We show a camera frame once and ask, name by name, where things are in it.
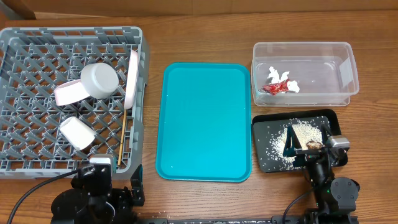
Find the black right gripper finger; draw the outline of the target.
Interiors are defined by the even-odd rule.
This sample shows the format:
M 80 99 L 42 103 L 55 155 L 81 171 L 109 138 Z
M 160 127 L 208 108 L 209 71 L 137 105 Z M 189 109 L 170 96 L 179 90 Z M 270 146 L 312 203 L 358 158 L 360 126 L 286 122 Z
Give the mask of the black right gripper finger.
M 333 135 L 330 128 L 326 124 L 321 125 L 322 143 L 324 147 L 331 147 Z
M 287 128 L 287 139 L 284 146 L 283 156 L 284 157 L 303 156 L 303 150 L 301 144 L 292 125 L 290 125 Z

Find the dark food scrap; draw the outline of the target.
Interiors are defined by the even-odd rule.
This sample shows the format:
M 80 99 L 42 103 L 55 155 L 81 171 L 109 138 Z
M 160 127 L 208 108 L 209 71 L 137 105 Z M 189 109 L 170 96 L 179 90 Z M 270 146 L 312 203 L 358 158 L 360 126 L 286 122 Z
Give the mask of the dark food scrap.
M 323 144 L 318 141 L 309 141 L 306 143 L 308 150 L 319 150 L 323 147 Z

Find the white rice pile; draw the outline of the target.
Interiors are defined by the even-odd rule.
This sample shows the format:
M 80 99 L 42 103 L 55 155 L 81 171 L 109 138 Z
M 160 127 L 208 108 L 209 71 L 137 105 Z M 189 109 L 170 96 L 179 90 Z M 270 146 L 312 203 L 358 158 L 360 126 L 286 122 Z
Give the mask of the white rice pile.
M 262 121 L 253 124 L 252 133 L 259 168 L 266 173 L 295 170 L 296 168 L 292 164 L 294 158 L 283 156 L 287 128 L 292 125 L 302 149 L 306 150 L 307 142 L 322 142 L 322 124 L 329 124 L 328 119 L 324 116 Z

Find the white paper cup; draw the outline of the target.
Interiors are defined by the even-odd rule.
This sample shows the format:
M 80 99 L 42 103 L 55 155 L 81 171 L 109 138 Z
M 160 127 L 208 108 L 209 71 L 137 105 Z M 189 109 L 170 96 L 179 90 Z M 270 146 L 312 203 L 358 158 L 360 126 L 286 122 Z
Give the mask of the white paper cup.
M 75 116 L 63 121 L 59 130 L 77 150 L 88 147 L 95 139 L 95 131 Z

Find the white tissue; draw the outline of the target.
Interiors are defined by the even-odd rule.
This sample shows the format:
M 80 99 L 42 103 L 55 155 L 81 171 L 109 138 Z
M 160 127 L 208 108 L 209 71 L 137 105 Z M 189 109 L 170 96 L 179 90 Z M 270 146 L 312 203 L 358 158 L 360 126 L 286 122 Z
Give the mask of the white tissue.
M 278 71 L 274 68 L 274 67 L 269 67 L 269 74 L 267 79 L 270 80 L 269 84 L 274 84 L 274 83 L 279 83 L 282 82 L 286 79 L 289 79 L 289 75 L 290 72 L 283 72 L 281 75 L 278 73 Z M 298 85 L 298 82 L 293 80 L 293 81 L 288 81 L 288 88 L 289 90 L 286 92 L 294 92 L 294 93 L 298 93 L 300 91 L 300 87 Z

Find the wooden chopstick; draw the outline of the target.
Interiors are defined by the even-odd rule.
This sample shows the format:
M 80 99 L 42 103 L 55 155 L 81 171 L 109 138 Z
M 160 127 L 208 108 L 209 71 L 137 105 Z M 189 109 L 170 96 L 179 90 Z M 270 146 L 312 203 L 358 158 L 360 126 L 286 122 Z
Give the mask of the wooden chopstick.
M 123 156 L 124 133 L 125 133 L 125 130 L 126 130 L 126 117 L 127 117 L 127 110 L 124 110 L 123 125 L 122 125 L 122 132 L 121 132 L 121 141 L 120 141 L 120 145 L 119 145 L 118 166 L 121 165 L 122 156 Z

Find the red foil sauce packet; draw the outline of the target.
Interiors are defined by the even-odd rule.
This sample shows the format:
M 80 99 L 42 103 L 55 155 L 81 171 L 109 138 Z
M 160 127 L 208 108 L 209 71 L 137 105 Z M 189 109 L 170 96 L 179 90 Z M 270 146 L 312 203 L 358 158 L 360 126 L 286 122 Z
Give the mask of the red foil sauce packet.
M 262 90 L 267 93 L 270 93 L 271 95 L 276 95 L 280 92 L 286 92 L 289 90 L 288 84 L 287 84 L 288 81 L 289 81 L 289 79 L 286 79 L 279 83 L 264 85 L 262 87 Z

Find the pink plastic bowl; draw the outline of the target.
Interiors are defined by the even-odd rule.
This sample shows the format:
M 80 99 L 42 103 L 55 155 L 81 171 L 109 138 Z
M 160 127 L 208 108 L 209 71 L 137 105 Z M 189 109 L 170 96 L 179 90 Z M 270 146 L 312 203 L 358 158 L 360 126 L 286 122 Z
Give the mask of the pink plastic bowl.
M 59 85 L 54 89 L 57 106 L 65 106 L 77 101 L 84 100 L 90 94 L 85 90 L 80 79 L 72 80 Z

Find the grey bowl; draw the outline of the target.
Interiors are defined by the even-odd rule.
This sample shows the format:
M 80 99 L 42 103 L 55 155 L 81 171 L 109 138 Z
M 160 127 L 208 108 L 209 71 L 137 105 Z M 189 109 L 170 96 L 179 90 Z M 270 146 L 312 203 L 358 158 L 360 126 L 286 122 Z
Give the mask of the grey bowl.
M 86 65 L 80 77 L 85 90 L 97 99 L 111 96 L 119 85 L 115 69 L 106 63 Z

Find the pink round plate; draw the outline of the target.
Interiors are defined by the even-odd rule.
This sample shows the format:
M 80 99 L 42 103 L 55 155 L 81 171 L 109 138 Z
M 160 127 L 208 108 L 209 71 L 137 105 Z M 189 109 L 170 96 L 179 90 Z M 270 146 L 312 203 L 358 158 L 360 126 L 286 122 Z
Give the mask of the pink round plate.
M 139 76 L 139 56 L 135 50 L 131 50 L 129 66 L 127 71 L 126 92 L 124 99 L 124 109 L 132 108 Z

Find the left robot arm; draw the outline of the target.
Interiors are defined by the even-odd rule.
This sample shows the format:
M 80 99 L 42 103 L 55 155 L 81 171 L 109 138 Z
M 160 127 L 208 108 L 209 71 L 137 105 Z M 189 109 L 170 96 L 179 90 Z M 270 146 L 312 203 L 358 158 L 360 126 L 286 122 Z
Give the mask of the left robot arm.
M 52 202 L 52 223 L 132 223 L 139 222 L 133 207 L 144 205 L 143 166 L 133 172 L 131 187 L 112 186 L 110 164 L 93 164 L 72 179 L 72 188 Z

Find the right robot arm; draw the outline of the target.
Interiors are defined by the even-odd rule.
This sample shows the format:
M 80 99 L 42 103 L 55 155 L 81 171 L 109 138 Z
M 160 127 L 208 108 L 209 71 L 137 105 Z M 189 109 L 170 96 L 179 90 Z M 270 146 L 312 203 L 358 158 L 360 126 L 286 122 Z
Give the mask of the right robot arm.
M 350 213 L 356 210 L 360 185 L 347 177 L 335 177 L 332 166 L 347 157 L 350 142 L 342 135 L 332 135 L 322 125 L 322 146 L 303 150 L 292 126 L 287 128 L 287 140 L 283 156 L 294 157 L 293 166 L 303 167 L 308 172 L 312 188 L 296 198 L 285 209 L 281 222 L 295 223 L 357 223 L 358 218 Z M 299 200 L 313 193 L 316 208 L 309 208 L 301 217 L 289 217 L 288 211 Z

